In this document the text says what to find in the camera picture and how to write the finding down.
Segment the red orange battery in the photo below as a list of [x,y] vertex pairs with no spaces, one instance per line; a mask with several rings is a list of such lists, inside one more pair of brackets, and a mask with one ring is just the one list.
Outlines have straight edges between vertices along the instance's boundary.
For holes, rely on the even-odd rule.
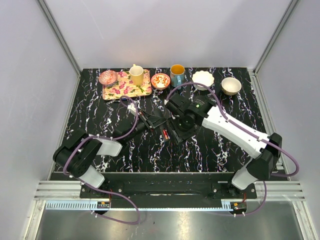
[[164,136],[164,139],[165,140],[169,140],[170,139],[170,136],[168,135],[168,132],[166,129],[163,129],[162,130],[162,133],[163,133],[163,136]]

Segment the black remote control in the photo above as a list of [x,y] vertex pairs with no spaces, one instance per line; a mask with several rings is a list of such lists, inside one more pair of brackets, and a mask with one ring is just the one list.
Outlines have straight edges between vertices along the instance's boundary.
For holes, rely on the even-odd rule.
[[165,127],[160,126],[160,132],[165,142],[170,140],[169,132]]

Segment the blue battery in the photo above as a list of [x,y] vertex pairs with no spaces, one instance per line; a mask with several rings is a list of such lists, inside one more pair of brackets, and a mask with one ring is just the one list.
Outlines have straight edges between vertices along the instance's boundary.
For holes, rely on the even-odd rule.
[[106,103],[116,103],[119,104],[122,102],[120,99],[110,99],[110,100],[105,100]]

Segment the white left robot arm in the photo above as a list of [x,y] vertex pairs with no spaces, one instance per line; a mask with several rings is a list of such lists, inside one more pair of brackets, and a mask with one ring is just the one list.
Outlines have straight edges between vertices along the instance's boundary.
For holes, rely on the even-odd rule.
[[112,137],[118,140],[94,138],[82,129],[76,130],[70,138],[53,154],[53,161],[60,167],[66,167],[67,173],[91,185],[91,192],[98,198],[108,193],[108,181],[98,172],[92,162],[98,155],[118,156],[128,146],[128,142],[144,131],[153,131],[159,128],[165,140],[169,134],[166,127],[166,118],[160,110],[148,114],[143,110],[138,113],[136,125],[128,120],[122,120]]

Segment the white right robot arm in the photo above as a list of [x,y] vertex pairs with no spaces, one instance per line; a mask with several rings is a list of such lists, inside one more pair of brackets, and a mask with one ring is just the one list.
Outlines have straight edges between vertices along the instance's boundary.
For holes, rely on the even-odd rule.
[[251,157],[248,163],[235,172],[228,184],[227,192],[231,197],[239,198],[249,185],[270,179],[281,156],[280,135],[267,135],[226,113],[222,114],[218,105],[207,96],[200,95],[189,100],[175,93],[164,104],[175,116],[168,122],[176,139],[188,139],[193,135],[193,130],[203,127],[227,138]]

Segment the orange floral small bowl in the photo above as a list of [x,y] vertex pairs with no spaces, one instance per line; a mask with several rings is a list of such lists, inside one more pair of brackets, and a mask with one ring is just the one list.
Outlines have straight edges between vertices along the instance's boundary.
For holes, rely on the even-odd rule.
[[170,77],[165,74],[165,73],[157,73],[151,78],[151,85],[156,89],[156,90],[164,90],[166,89],[170,83],[171,79]]

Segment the white scalloped bowl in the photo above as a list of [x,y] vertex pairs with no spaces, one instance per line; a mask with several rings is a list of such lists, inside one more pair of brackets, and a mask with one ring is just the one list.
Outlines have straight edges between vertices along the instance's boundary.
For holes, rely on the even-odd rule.
[[203,84],[208,88],[210,88],[215,81],[215,78],[210,72],[203,70],[195,72],[191,79],[194,83]]

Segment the blue mug orange inside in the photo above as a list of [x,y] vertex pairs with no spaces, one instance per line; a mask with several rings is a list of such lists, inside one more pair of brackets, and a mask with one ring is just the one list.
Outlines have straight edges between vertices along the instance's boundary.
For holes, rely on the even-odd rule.
[[175,64],[170,68],[170,84],[176,88],[185,82],[185,68]]

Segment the floral rectangular tray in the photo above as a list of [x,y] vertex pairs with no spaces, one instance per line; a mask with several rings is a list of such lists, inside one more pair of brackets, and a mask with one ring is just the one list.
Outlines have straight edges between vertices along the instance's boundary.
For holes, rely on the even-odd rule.
[[152,93],[150,71],[143,70],[142,85],[134,85],[129,71],[117,72],[117,82],[113,86],[102,87],[102,99],[105,101],[118,100],[125,95],[130,98],[148,96]]

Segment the beige round bowl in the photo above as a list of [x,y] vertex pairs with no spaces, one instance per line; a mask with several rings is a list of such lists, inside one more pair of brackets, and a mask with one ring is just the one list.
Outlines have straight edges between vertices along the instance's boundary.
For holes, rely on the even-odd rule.
[[241,82],[234,77],[226,77],[221,82],[222,91],[228,96],[236,95],[241,89]]

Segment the yellow mug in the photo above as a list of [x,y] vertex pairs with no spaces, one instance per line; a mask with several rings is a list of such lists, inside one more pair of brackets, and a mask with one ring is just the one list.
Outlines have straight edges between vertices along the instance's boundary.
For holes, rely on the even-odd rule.
[[144,69],[136,64],[133,64],[129,69],[130,79],[136,86],[141,86],[144,80]]

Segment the pink patterned bowl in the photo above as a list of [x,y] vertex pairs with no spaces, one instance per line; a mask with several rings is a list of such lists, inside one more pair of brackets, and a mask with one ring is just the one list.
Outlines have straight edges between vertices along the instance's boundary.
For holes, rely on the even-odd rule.
[[118,74],[113,70],[106,70],[100,74],[98,81],[105,87],[112,87],[118,81]]

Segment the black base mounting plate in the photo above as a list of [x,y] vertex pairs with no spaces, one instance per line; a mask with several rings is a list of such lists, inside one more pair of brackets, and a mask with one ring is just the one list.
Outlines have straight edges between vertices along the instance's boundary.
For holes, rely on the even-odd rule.
[[106,191],[132,196],[195,196],[211,199],[257,198],[255,185],[239,190],[231,184],[232,172],[108,172],[104,173]]

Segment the left connector box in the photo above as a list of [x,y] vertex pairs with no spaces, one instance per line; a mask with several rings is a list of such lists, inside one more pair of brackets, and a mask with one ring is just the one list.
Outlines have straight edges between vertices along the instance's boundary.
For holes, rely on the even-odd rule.
[[111,206],[111,201],[109,198],[107,199],[99,199],[97,201],[96,207],[98,209],[109,209]]

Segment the connector box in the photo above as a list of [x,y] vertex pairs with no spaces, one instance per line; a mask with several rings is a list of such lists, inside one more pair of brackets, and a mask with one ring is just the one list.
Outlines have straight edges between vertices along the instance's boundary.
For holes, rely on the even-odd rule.
[[234,212],[246,212],[247,211],[247,203],[246,202],[233,202],[231,204],[231,208]]
[[96,207],[98,209],[109,209],[111,206],[111,201],[109,198],[107,199],[99,199],[97,201]]

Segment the right connector box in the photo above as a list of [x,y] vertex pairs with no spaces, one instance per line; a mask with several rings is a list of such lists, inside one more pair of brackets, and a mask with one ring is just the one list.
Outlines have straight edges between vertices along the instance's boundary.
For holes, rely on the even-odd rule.
[[231,204],[231,208],[234,212],[246,212],[247,211],[247,203],[246,202],[233,202]]

